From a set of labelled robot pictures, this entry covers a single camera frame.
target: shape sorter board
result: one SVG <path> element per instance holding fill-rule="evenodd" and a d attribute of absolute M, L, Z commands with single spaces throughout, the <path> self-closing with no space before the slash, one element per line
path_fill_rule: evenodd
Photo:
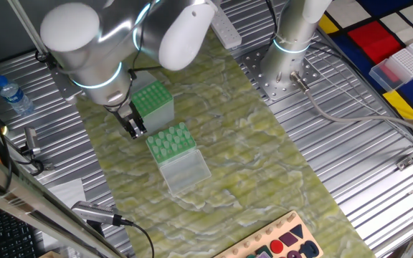
<path fill-rule="evenodd" d="M 276 219 L 214 258 L 319 258 L 323 250 L 295 211 Z"/>

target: bottle cap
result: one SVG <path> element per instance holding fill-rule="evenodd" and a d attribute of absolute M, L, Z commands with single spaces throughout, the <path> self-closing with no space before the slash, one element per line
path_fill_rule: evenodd
<path fill-rule="evenodd" d="M 0 87 L 4 87 L 7 85 L 7 78 L 3 75 L 0 75 Z"/>

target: wooden board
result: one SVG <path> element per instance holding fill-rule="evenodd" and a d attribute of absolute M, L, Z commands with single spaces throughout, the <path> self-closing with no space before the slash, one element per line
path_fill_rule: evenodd
<path fill-rule="evenodd" d="M 302 229 L 302 237 L 291 232 L 299 225 Z M 271 247 L 271 243 L 274 241 L 283 247 L 281 252 Z M 290 211 L 218 254 L 215 258 L 247 258 L 253 254 L 258 257 L 260 252 L 256 252 L 256 250 L 263 246 L 267 246 L 273 257 L 319 258 L 323 256 L 323 250 L 321 250 L 320 245 L 307 229 L 298 213 Z"/>

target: keyboard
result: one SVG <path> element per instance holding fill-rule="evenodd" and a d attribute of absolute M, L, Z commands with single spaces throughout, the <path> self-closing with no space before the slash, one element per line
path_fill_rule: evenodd
<path fill-rule="evenodd" d="M 0 210 L 0 258 L 36 258 L 37 254 L 33 228 Z"/>

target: clear plastic box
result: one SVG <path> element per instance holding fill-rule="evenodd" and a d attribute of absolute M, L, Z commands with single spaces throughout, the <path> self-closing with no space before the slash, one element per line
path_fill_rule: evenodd
<path fill-rule="evenodd" d="M 172 195 L 212 176 L 200 150 L 194 150 L 159 168 Z"/>
<path fill-rule="evenodd" d="M 372 67 L 369 75 L 387 92 L 396 90 L 413 79 L 413 54 L 402 49 Z"/>

